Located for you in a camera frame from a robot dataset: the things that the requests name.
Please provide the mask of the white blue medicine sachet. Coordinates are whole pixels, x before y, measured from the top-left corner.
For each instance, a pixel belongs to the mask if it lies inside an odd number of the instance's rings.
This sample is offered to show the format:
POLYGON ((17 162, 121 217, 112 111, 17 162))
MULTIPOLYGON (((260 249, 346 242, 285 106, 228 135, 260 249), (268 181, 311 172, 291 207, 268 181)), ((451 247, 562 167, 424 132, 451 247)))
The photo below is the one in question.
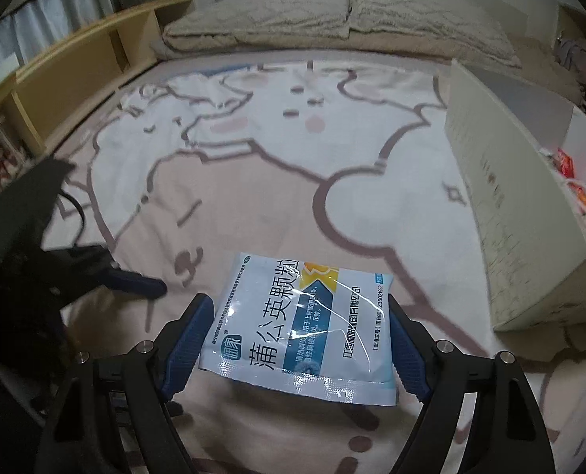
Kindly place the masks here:
POLYGON ((394 278, 237 255, 200 354, 218 376, 331 403, 394 406, 394 278))

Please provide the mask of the white shoe box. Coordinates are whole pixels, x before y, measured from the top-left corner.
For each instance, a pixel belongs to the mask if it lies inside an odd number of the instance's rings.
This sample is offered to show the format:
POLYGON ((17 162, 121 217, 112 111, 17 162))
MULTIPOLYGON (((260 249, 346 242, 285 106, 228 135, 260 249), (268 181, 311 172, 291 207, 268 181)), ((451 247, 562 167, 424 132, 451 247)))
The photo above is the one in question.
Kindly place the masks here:
POLYGON ((452 62, 445 123, 484 254, 493 329, 586 322, 586 114, 519 78, 452 62), (576 178, 552 155, 564 150, 576 178))

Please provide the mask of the wooden bedside shelf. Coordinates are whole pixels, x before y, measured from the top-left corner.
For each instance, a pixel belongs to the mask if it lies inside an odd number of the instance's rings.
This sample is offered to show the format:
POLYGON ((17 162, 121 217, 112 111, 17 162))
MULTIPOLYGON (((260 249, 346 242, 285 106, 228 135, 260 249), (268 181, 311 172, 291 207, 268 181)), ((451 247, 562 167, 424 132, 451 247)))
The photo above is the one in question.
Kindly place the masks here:
POLYGON ((33 157, 51 153, 117 89, 158 59, 151 44, 192 0, 151 0, 109 15, 23 66, 0 64, 0 117, 33 157))

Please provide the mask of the cartoon print blanket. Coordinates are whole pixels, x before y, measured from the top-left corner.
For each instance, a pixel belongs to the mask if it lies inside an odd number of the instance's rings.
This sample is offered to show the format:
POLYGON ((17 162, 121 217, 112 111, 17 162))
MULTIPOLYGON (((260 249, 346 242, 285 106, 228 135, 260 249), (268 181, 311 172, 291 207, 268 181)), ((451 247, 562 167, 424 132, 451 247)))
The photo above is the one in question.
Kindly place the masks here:
POLYGON ((520 355, 556 468, 573 472, 586 456, 586 325, 491 329, 447 92, 428 70, 317 61, 213 75, 169 64, 115 96, 59 150, 74 170, 44 244, 102 243, 168 294, 82 297, 64 311, 75 344, 122 353, 195 294, 220 301, 239 252, 379 270, 433 336, 520 355))

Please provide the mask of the red snack packet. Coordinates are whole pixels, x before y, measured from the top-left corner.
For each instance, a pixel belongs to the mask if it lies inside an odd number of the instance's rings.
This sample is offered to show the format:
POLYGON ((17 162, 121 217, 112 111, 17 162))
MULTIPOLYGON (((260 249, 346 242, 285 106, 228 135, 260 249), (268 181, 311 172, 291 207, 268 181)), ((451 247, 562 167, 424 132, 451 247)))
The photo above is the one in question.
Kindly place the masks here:
POLYGON ((552 162, 555 169, 565 178, 576 178, 575 164, 573 159, 561 148, 552 155, 552 162))

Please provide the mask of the beige folded duvet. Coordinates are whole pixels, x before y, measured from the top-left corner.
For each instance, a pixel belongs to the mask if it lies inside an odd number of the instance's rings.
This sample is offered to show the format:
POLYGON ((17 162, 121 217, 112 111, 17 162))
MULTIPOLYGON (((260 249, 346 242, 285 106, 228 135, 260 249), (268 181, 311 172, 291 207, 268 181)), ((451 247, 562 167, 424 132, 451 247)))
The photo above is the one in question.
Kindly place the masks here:
POLYGON ((176 60, 199 54, 222 54, 242 50, 334 49, 358 50, 420 60, 448 62, 456 59, 477 68, 519 78, 548 89, 579 105, 583 91, 576 75, 560 65, 552 51, 536 39, 505 36, 504 49, 462 44, 455 39, 407 36, 394 32, 350 32, 349 36, 292 36, 276 33, 236 33, 217 36, 161 36, 150 43, 160 60, 176 60))

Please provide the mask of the left beige pillow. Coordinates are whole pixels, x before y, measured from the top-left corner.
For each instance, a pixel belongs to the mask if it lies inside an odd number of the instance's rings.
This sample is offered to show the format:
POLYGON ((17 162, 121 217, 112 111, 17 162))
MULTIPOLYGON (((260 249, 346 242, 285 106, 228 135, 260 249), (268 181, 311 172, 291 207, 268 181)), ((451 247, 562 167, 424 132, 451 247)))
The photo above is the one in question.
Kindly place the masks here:
POLYGON ((188 51, 201 39, 312 36, 345 39, 350 0, 221 0, 168 24, 163 42, 188 51))

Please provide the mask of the beige pillow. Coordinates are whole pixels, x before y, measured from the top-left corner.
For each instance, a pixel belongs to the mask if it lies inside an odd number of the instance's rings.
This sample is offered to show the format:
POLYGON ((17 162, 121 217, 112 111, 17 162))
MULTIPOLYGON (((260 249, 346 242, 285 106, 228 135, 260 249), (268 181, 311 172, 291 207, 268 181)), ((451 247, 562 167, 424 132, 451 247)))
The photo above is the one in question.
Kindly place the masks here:
POLYGON ((350 0, 350 28, 447 41, 509 68, 521 65, 502 25, 466 0, 350 0))
POLYGON ((201 39, 312 36, 345 39, 350 0, 221 0, 168 24, 163 42, 188 51, 201 39))

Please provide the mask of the right beige pillow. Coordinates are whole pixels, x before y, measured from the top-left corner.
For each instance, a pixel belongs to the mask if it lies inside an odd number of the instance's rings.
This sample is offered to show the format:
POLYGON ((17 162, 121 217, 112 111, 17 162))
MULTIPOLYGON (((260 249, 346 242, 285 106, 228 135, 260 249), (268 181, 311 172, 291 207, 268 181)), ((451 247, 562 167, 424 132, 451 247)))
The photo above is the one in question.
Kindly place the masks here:
POLYGON ((502 25, 466 0, 350 0, 350 28, 447 41, 509 68, 521 65, 502 25))

